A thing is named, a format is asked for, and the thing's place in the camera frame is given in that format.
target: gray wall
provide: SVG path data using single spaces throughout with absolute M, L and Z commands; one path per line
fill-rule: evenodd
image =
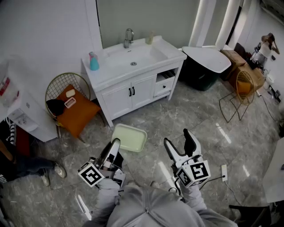
M 215 46 L 221 30 L 229 0 L 217 0 L 203 46 Z
M 103 48 L 122 43 L 128 27 L 134 39 L 154 31 L 181 48 L 189 44 L 199 0 L 97 0 L 97 4 Z

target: light green tray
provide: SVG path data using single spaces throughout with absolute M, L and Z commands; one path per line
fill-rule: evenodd
M 128 125 L 117 124 L 112 134 L 111 142 L 120 139 L 120 148 L 128 151 L 140 152 L 143 150 L 147 139 L 144 130 L 137 129 Z

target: drawer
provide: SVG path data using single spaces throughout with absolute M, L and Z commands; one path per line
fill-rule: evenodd
M 173 84 L 174 84 L 174 77 L 167 77 L 166 75 L 158 74 L 154 97 L 162 95 L 172 90 Z

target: sink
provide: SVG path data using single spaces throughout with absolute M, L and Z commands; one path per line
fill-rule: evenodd
M 182 51 L 161 36 L 155 36 L 151 45 L 146 44 L 145 39 L 138 39 L 127 49 L 121 43 L 96 52 L 96 55 L 99 62 L 96 71 L 90 70 L 89 58 L 82 59 L 95 92 L 146 71 L 186 59 Z

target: gray hoodie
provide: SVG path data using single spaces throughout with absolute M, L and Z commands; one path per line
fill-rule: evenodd
M 237 227 L 207 209 L 198 186 L 181 190 L 184 202 L 175 193 L 133 184 L 115 204 L 117 189 L 101 186 L 92 220 L 83 227 Z

